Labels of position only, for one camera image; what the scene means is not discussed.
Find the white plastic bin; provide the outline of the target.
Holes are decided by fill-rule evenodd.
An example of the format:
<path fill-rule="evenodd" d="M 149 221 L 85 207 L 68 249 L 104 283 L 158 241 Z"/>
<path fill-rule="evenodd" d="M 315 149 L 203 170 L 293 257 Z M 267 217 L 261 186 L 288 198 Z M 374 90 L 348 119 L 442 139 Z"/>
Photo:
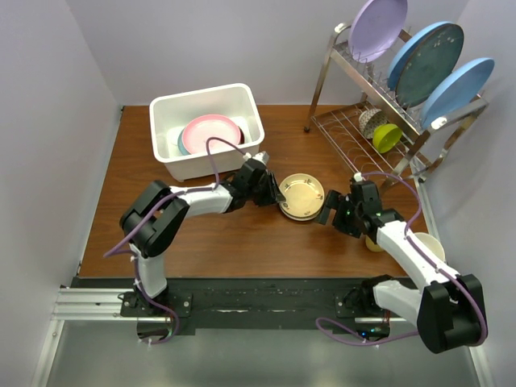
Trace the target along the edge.
<path fill-rule="evenodd" d="M 264 128 L 251 89 L 221 85 L 155 98 L 149 106 L 154 157 L 177 181 L 238 169 L 258 153 Z"/>

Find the lime green bowl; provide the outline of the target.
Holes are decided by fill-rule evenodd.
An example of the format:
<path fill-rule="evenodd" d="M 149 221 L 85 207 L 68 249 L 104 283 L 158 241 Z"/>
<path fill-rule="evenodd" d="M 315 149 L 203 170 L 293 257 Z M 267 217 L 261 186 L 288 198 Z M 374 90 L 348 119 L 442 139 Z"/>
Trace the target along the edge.
<path fill-rule="evenodd" d="M 376 128 L 372 138 L 373 147 L 380 153 L 390 151 L 402 137 L 402 129 L 393 123 L 386 123 Z"/>

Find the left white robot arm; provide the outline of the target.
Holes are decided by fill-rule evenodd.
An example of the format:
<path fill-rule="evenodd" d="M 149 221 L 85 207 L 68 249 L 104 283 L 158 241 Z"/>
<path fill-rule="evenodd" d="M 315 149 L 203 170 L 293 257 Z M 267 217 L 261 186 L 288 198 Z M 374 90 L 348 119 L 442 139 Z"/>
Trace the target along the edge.
<path fill-rule="evenodd" d="M 171 187 L 154 181 L 122 216 L 123 242 L 129 244 L 135 263 L 135 299 L 146 315 L 174 316 L 164 274 L 164 253 L 184 220 L 231 213 L 250 201 L 256 206 L 269 206 L 285 200 L 267 163 L 267 152 L 259 152 L 228 178 L 198 187 Z"/>

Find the steel dish rack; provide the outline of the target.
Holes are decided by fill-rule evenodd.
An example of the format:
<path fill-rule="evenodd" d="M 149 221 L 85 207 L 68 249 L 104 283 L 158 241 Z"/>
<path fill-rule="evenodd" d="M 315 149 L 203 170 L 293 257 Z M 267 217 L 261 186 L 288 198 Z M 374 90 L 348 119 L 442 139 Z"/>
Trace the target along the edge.
<path fill-rule="evenodd" d="M 382 192 L 399 180 L 424 182 L 489 104 L 476 95 L 466 106 L 423 126 L 422 108 L 402 106 L 388 87 L 393 50 L 373 62 L 354 60 L 348 43 L 351 27 L 340 23 L 331 33 L 304 130 L 319 129 L 353 173 L 386 173 Z M 359 88 L 360 100 L 324 113 L 318 103 L 331 64 Z"/>

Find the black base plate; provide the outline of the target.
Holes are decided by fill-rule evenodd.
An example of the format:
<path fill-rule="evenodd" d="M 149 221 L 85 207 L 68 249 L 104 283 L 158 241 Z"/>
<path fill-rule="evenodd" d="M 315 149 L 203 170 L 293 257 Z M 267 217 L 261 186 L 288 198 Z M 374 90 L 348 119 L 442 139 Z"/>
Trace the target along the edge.
<path fill-rule="evenodd" d="M 137 335 L 161 338 L 177 327 L 182 335 L 201 329 L 312 330 L 317 318 L 354 327 L 358 318 L 384 321 L 373 304 L 373 278 L 176 278 L 150 303 L 130 278 L 76 277 L 71 290 L 91 294 L 102 307 L 114 300 L 113 317 L 136 320 Z"/>

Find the small cream floral plate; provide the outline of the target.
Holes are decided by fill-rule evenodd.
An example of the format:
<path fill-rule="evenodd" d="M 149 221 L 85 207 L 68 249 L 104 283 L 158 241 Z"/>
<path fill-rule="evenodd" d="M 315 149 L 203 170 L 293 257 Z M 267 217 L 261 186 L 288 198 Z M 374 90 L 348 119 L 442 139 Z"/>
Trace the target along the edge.
<path fill-rule="evenodd" d="M 325 199 L 324 188 L 319 180 L 306 173 L 286 177 L 279 188 L 286 202 L 282 203 L 293 215 L 303 216 L 321 210 Z"/>

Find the patterned white bowl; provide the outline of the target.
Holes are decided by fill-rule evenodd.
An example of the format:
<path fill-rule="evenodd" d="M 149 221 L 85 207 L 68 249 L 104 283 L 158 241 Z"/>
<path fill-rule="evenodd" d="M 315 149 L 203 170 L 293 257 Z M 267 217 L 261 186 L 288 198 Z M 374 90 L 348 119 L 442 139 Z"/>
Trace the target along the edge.
<path fill-rule="evenodd" d="M 381 109 L 372 108 L 366 110 L 359 117 L 360 133 L 366 139 L 372 139 L 376 128 L 388 122 L 385 113 Z"/>

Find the blue cream leaf plate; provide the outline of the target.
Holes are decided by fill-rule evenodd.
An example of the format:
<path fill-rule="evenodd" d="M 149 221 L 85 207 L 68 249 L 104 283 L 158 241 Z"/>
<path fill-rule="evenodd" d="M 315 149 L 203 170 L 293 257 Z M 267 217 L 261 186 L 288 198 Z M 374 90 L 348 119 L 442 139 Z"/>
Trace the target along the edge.
<path fill-rule="evenodd" d="M 179 152 L 183 155 L 183 156 L 188 156 L 189 155 L 189 151 L 186 149 L 185 145 L 184 145 L 184 142 L 183 142 L 183 134 L 184 134 L 184 130 L 185 129 L 182 129 L 181 132 L 179 133 L 178 137 L 177 137 L 177 147 L 179 149 Z"/>

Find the pink plastic plate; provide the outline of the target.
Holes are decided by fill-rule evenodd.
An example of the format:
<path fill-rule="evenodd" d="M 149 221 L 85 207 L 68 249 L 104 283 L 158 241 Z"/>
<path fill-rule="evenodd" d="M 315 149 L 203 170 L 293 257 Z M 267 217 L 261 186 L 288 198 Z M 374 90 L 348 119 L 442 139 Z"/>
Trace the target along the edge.
<path fill-rule="evenodd" d="M 205 114 L 190 121 L 183 129 L 183 142 L 190 155 L 204 152 L 206 142 L 211 137 L 224 139 L 239 145 L 238 125 L 227 116 Z"/>

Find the red rimmed beige plate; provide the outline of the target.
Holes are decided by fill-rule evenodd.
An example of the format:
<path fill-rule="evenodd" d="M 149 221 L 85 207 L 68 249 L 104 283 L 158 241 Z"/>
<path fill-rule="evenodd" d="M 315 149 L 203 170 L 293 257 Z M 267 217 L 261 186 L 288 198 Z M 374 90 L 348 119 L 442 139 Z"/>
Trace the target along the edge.
<path fill-rule="evenodd" d="M 243 132 L 243 129 L 241 126 L 238 126 L 238 128 L 239 128 L 239 134 L 240 134 L 239 144 L 245 144 L 245 134 Z"/>

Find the light blue plate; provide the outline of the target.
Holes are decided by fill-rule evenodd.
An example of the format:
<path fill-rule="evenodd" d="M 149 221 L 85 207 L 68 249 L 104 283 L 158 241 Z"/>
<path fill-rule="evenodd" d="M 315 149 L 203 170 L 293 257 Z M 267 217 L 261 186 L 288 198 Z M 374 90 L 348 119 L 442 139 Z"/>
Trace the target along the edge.
<path fill-rule="evenodd" d="M 493 58 L 481 57 L 470 60 L 447 76 L 421 109 L 422 128 L 427 128 L 435 119 L 469 104 L 487 82 L 494 67 Z"/>
<path fill-rule="evenodd" d="M 410 55 L 416 49 L 416 47 L 426 37 L 428 37 L 430 33 L 434 32 L 439 27 L 442 27 L 446 24 L 448 24 L 448 21 L 433 23 L 433 24 L 423 28 L 421 31 L 417 32 L 407 42 L 405 42 L 405 44 L 395 55 L 395 57 L 393 58 L 390 66 L 389 66 L 389 75 L 388 75 L 387 86 L 391 91 L 395 90 L 397 83 L 399 81 L 399 78 L 401 76 L 402 70 L 405 68 L 406 62 L 408 61 L 408 59 L 410 58 Z"/>

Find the lavender plate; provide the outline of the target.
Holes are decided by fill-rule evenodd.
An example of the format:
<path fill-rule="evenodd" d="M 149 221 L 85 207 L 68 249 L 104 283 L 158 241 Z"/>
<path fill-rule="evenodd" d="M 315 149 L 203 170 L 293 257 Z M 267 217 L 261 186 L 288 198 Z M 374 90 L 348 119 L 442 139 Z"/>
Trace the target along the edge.
<path fill-rule="evenodd" d="M 407 0 L 370 0 L 352 22 L 348 47 L 352 59 L 370 63 L 390 48 L 404 27 Z"/>

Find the dark teal plate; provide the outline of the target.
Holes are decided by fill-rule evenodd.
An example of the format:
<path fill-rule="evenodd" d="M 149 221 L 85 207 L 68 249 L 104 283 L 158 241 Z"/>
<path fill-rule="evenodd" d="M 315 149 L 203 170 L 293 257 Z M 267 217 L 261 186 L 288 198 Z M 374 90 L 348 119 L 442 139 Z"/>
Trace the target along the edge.
<path fill-rule="evenodd" d="M 433 28 L 419 40 L 398 78 L 395 95 L 403 108 L 417 106 L 448 76 L 459 60 L 464 31 L 455 23 Z"/>

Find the aluminium rail frame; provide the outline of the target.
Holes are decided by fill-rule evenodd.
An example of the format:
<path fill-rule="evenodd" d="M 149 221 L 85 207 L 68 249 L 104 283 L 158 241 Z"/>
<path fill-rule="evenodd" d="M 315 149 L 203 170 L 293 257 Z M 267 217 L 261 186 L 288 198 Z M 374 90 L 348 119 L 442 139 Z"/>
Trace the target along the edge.
<path fill-rule="evenodd" d="M 151 345 L 136 320 L 111 316 L 91 294 L 59 290 L 36 386 L 491 386 L 481 348 L 440 355 L 413 337 L 376 347 L 343 344 L 312 330 L 201 329 Z M 410 330 L 391 317 L 355 320 L 372 335 Z"/>

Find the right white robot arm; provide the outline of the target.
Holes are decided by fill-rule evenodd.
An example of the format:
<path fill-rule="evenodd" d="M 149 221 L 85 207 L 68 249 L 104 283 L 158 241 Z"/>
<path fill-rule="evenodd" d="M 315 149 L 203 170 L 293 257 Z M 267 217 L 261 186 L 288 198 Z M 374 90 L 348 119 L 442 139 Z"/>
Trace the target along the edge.
<path fill-rule="evenodd" d="M 369 237 L 414 284 L 408 288 L 389 275 L 369 278 L 344 297 L 345 306 L 370 317 L 382 311 L 395 313 L 416 327 L 415 334 L 435 354 L 483 344 L 488 326 L 481 282 L 449 267 L 416 237 L 395 209 L 385 209 L 374 182 L 358 174 L 348 194 L 330 191 L 318 222 L 326 223 L 332 210 L 337 231 Z"/>

